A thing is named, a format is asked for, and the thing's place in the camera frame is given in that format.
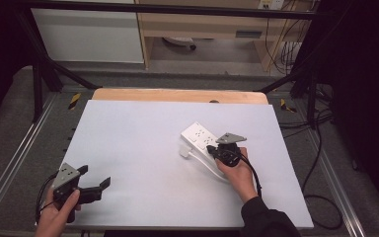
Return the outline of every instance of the white tabletop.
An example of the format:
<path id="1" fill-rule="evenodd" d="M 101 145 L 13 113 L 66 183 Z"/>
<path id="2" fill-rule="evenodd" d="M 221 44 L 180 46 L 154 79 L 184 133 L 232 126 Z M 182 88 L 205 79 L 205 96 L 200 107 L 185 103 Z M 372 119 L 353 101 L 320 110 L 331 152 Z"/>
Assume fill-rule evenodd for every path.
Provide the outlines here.
<path id="1" fill-rule="evenodd" d="M 242 227 L 242 202 L 231 186 L 179 154 L 180 135 L 195 121 L 217 137 L 248 138 L 249 158 L 269 208 L 298 228 L 313 223 L 272 106 L 182 102 L 89 101 L 63 162 L 89 165 L 79 186 L 112 184 L 85 204 L 71 227 L 198 229 Z"/>

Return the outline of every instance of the white electrical outlet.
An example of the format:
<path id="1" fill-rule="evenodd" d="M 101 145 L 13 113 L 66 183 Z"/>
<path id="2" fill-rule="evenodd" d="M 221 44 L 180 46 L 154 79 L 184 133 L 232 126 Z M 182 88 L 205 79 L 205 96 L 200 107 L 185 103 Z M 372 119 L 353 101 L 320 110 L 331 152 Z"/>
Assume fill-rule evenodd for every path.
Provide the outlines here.
<path id="1" fill-rule="evenodd" d="M 272 3 L 270 4 L 269 8 L 271 10 L 281 10 L 283 3 L 284 0 L 272 0 Z"/>
<path id="2" fill-rule="evenodd" d="M 258 9 L 268 10 L 271 3 L 272 3 L 272 0 L 261 0 L 260 5 L 258 6 Z"/>
<path id="3" fill-rule="evenodd" d="M 192 147 L 192 149 L 198 151 L 205 161 L 217 168 L 214 158 L 208 153 L 206 148 L 207 145 L 217 147 L 217 137 L 215 135 L 196 121 L 181 133 L 181 137 Z"/>
<path id="4" fill-rule="evenodd" d="M 261 0 L 258 9 L 281 10 L 284 0 Z"/>

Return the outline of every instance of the wrist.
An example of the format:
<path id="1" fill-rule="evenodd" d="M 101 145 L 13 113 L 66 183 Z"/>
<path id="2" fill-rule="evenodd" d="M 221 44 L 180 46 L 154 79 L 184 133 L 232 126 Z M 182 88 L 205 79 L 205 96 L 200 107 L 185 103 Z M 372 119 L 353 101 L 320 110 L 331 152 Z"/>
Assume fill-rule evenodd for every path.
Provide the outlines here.
<path id="1" fill-rule="evenodd" d="M 255 189 L 239 190 L 238 194 L 243 203 L 246 203 L 248 200 L 259 196 Z"/>

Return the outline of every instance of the hand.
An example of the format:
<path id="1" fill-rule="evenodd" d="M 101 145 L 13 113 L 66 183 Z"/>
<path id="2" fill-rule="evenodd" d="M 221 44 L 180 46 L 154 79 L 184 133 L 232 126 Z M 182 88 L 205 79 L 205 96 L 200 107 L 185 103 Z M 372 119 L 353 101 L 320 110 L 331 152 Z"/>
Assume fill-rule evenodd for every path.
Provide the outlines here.
<path id="1" fill-rule="evenodd" d="M 240 147 L 240 149 L 241 153 L 248 158 L 246 147 Z M 254 187 L 251 168 L 244 161 L 239 161 L 235 167 L 226 166 L 219 159 L 215 159 L 215 161 L 218 169 L 226 175 L 243 203 L 258 196 Z"/>
<path id="2" fill-rule="evenodd" d="M 64 230 L 70 211 L 73 208 L 80 210 L 81 206 L 76 204 L 78 202 L 79 195 L 79 190 L 74 191 L 67 199 L 66 203 L 61 207 L 61 209 L 58 210 L 56 203 L 52 203 L 54 201 L 53 189 L 48 189 L 44 206 L 49 203 L 51 204 L 41 212 L 41 218 L 39 219 L 36 237 L 60 236 Z"/>

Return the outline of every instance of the gray carpet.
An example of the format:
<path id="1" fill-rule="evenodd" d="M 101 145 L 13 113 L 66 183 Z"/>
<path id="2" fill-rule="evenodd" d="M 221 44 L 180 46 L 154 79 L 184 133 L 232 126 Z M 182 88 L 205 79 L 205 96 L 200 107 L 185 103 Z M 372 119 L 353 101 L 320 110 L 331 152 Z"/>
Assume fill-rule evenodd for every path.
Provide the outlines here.
<path id="1" fill-rule="evenodd" d="M 118 77 L 115 73 L 80 73 L 86 79 L 106 87 L 144 87 L 144 88 L 184 88 L 184 89 L 235 89 L 250 91 L 270 83 L 272 78 L 235 77 L 235 76 L 192 76 L 187 75 L 154 75 L 125 74 Z M 21 72 L 11 89 L 15 94 L 9 96 L 0 109 L 0 174 L 3 172 L 9 159 L 15 152 L 27 132 L 33 117 L 33 98 L 31 76 Z M 279 91 L 287 91 L 286 85 Z M 64 92 L 58 95 L 55 105 L 39 133 L 32 149 L 8 193 L 0 204 L 0 230 L 34 231 L 34 206 L 41 183 L 53 173 L 63 159 L 63 149 L 68 148 L 69 140 L 85 107 L 86 101 L 92 97 L 92 92 L 83 92 L 77 107 L 73 111 L 67 110 L 73 92 Z M 279 108 L 279 99 L 287 94 L 270 94 L 269 102 L 275 107 L 279 121 L 299 121 L 300 116 Z M 296 130 L 285 130 L 283 135 L 291 134 Z M 358 218 L 368 236 L 379 236 L 379 196 L 364 173 L 351 169 L 348 154 L 343 148 L 341 137 L 335 125 L 327 123 L 322 126 L 324 146 L 341 177 L 347 194 L 357 212 Z M 306 131 L 285 139 L 294 170 L 299 183 L 304 182 L 305 176 L 315 157 L 315 151 Z M 313 173 L 307 189 L 307 194 L 322 195 L 332 198 L 322 171 L 318 166 Z M 337 221 L 332 207 L 324 202 L 310 200 L 310 212 L 314 218 L 331 225 Z M 316 227 L 312 230 L 302 230 L 305 236 L 348 236 L 343 226 L 339 230 L 325 230 Z"/>

